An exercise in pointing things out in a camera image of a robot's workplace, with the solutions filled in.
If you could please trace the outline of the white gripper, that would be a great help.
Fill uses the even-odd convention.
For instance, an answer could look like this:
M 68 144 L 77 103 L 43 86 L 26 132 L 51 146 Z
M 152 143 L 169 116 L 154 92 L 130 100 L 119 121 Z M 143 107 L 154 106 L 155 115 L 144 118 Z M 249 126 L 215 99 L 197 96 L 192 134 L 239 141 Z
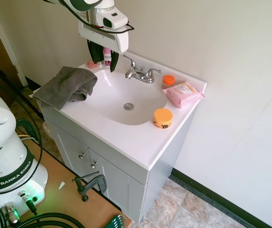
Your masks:
M 96 63 L 96 44 L 111 50 L 110 72 L 114 72 L 119 60 L 119 53 L 124 53 L 128 50 L 128 32 L 109 34 L 91 28 L 82 22 L 78 23 L 78 32 L 82 38 L 87 39 L 87 46 L 94 64 Z

